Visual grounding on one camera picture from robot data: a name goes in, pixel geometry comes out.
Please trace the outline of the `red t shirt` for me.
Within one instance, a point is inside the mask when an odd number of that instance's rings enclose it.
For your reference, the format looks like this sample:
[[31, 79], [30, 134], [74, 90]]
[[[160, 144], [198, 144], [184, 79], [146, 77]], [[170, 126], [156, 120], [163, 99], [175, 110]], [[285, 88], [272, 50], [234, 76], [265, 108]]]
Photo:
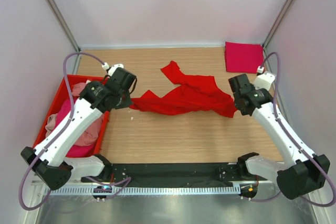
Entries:
[[237, 111], [234, 99], [217, 86], [213, 76], [184, 74], [175, 61], [161, 68], [161, 72], [176, 87], [162, 97], [148, 90], [132, 99], [131, 109], [170, 116], [213, 111], [227, 118]]

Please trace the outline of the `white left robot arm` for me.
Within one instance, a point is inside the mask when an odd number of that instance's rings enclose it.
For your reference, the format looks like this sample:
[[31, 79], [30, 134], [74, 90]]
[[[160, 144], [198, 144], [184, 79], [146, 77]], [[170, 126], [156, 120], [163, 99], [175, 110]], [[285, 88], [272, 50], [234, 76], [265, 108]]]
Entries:
[[69, 180], [88, 180], [90, 177], [106, 182], [112, 174], [111, 163], [102, 155], [67, 158], [67, 153], [84, 131], [105, 112], [131, 105], [130, 93], [137, 78], [114, 65], [108, 71], [105, 83], [89, 82], [68, 115], [52, 133], [34, 148], [25, 147], [21, 156], [30, 170], [49, 187], [57, 190]]

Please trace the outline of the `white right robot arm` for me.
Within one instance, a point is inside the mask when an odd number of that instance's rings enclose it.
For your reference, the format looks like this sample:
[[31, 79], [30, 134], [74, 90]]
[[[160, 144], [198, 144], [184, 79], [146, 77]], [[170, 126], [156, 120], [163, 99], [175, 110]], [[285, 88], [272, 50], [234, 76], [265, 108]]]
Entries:
[[278, 163], [257, 153], [238, 158], [236, 173], [248, 180], [257, 175], [275, 183], [288, 199], [296, 199], [324, 186], [330, 161], [325, 155], [316, 155], [294, 132], [278, 107], [273, 103], [269, 90], [276, 75], [266, 71], [250, 82], [246, 74], [229, 79], [234, 104], [242, 115], [253, 117], [268, 133], [282, 156]]

